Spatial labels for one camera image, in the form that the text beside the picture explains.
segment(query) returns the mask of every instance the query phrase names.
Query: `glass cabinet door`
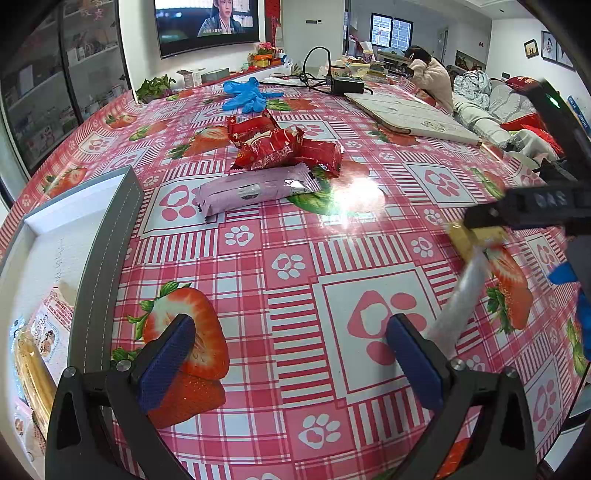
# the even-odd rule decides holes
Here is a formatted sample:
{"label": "glass cabinet door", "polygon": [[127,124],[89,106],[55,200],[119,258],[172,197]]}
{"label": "glass cabinet door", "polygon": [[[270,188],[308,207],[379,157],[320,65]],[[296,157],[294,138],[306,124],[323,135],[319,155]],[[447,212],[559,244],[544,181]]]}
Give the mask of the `glass cabinet door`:
{"label": "glass cabinet door", "polygon": [[72,87],[86,120],[127,91],[113,0],[66,0],[63,48]]}
{"label": "glass cabinet door", "polygon": [[58,10],[27,38],[2,71],[5,116],[33,174],[78,126],[62,68]]}

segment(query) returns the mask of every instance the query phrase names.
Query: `wall photo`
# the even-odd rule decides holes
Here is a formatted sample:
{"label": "wall photo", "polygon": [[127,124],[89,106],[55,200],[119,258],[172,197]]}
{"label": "wall photo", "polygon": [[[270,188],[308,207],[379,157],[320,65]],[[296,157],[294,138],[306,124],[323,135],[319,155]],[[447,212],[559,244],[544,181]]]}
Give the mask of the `wall photo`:
{"label": "wall photo", "polygon": [[558,44],[552,33],[546,30],[542,30],[542,58],[546,61],[562,65],[570,70],[575,69],[570,58],[562,49],[562,46]]}

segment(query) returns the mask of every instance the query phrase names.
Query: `power adapter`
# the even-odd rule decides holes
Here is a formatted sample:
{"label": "power adapter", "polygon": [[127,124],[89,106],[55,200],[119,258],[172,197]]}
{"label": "power adapter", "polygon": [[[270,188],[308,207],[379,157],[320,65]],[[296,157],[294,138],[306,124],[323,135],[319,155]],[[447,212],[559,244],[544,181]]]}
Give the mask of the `power adapter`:
{"label": "power adapter", "polygon": [[363,80],[348,77],[332,77],[330,94],[344,96],[345,93],[363,93],[365,82]]}

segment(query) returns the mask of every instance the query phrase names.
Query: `pink jacket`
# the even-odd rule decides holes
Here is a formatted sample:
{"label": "pink jacket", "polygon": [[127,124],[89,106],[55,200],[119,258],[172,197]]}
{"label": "pink jacket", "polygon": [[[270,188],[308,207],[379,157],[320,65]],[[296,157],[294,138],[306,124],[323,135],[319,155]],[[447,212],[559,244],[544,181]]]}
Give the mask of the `pink jacket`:
{"label": "pink jacket", "polygon": [[422,60],[413,60],[408,66],[414,71],[413,82],[435,98],[445,109],[453,113],[452,81],[445,67],[435,58],[429,65]]}

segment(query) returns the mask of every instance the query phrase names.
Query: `purple snack package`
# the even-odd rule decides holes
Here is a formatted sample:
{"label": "purple snack package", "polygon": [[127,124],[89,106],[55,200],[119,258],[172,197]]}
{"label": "purple snack package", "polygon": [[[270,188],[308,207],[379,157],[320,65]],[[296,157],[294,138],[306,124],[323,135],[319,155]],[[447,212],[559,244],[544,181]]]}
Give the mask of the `purple snack package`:
{"label": "purple snack package", "polygon": [[204,217],[254,203],[321,190],[303,163],[237,173],[201,185],[196,201]]}

